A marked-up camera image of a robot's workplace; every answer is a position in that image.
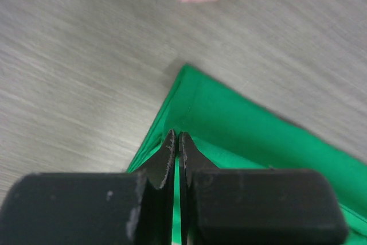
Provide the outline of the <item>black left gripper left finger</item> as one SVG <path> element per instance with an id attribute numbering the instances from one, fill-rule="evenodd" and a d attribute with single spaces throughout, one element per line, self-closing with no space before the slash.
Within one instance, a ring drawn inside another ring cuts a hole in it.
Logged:
<path id="1" fill-rule="evenodd" d="M 33 173 L 1 206 L 2 244 L 170 244 L 174 131 L 132 173 Z"/>

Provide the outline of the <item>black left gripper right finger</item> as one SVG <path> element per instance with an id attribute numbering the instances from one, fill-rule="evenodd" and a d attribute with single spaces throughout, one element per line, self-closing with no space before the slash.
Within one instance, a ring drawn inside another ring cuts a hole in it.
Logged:
<path id="1" fill-rule="evenodd" d="M 319 172 L 221 169 L 179 135 L 183 244 L 342 244 L 349 228 Z"/>

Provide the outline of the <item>green t-shirt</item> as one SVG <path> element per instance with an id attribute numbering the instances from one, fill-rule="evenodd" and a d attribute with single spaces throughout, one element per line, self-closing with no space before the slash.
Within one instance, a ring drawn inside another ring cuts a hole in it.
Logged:
<path id="1" fill-rule="evenodd" d="M 322 173 L 348 223 L 346 243 L 366 243 L 366 165 L 348 153 L 190 65 L 179 71 L 129 172 L 158 151 L 169 130 L 189 133 L 220 168 L 305 168 Z"/>

